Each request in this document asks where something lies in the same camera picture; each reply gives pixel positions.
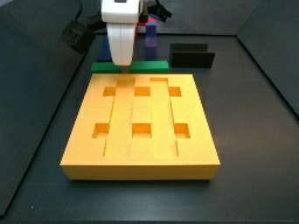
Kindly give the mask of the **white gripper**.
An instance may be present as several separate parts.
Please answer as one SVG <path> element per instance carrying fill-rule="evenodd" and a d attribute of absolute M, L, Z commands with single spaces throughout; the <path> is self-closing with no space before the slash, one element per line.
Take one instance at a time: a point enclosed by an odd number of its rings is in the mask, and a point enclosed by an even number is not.
<path fill-rule="evenodd" d="M 106 36 L 112 61 L 129 66 L 133 57 L 134 34 L 144 0 L 101 0 L 101 18 L 106 22 Z"/>

